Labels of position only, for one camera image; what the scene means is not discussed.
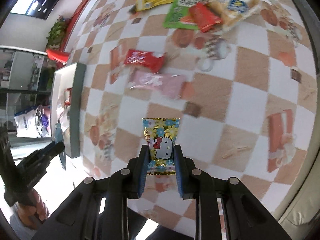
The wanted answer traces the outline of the person hand holding gripper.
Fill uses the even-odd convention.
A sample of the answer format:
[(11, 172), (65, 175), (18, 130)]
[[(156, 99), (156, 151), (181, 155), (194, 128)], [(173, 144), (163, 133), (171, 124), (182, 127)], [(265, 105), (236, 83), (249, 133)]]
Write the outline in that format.
[(30, 229), (37, 230), (39, 228), (37, 220), (34, 220), (38, 216), (38, 220), (43, 222), (49, 217), (49, 211), (45, 203), (42, 201), (39, 193), (32, 189), (33, 197), (36, 201), (35, 206), (26, 206), (18, 203), (17, 214), (22, 224)]

